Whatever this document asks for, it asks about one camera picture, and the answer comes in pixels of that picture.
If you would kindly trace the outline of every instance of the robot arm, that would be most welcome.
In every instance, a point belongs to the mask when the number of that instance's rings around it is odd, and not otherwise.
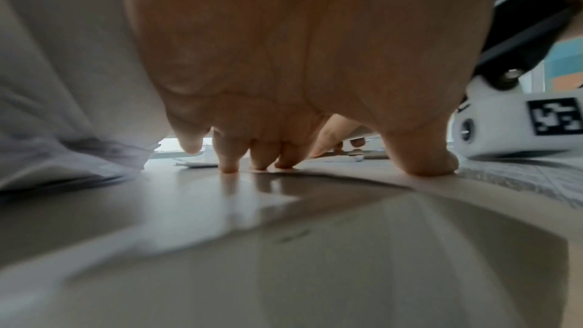
[[[581,9],[581,0],[496,0],[467,99],[455,114],[457,153],[535,157],[583,146],[583,90],[523,94],[518,80],[544,59]]]

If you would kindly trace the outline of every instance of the white robot part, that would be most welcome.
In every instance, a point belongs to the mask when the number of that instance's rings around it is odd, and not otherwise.
[[[455,114],[454,150],[469,159],[537,157],[583,148],[583,89],[497,91],[476,76]]]

